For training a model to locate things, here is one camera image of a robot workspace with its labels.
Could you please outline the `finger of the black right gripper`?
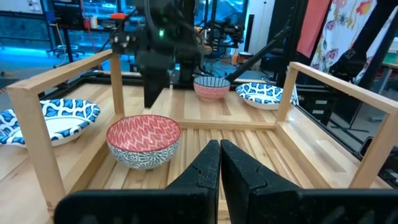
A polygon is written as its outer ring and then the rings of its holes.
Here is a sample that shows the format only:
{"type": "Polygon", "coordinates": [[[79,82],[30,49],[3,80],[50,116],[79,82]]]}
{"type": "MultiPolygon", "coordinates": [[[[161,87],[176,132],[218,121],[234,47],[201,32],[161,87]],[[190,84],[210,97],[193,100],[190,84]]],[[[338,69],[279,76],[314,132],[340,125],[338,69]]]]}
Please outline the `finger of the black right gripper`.
{"type": "Polygon", "coordinates": [[[151,108],[164,88],[170,85],[170,77],[166,70],[143,72],[144,107],[151,108]]]}

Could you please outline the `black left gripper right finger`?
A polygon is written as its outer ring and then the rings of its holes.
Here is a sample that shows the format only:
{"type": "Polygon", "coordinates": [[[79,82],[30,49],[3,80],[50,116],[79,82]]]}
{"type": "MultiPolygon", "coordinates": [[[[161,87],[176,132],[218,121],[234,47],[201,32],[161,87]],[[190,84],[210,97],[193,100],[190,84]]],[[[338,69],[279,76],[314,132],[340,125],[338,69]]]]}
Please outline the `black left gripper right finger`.
{"type": "Polygon", "coordinates": [[[397,191],[303,189],[229,140],[221,176],[232,223],[397,223],[397,191]]]}

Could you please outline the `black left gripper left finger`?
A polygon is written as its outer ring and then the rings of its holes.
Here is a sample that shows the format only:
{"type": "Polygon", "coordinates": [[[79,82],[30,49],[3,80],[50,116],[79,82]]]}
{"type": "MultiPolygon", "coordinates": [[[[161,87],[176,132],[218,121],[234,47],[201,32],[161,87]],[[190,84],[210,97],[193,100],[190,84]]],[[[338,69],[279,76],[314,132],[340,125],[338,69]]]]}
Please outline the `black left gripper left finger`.
{"type": "Polygon", "coordinates": [[[61,223],[216,223],[221,149],[211,140],[165,189],[81,190],[60,201],[61,223]]]}

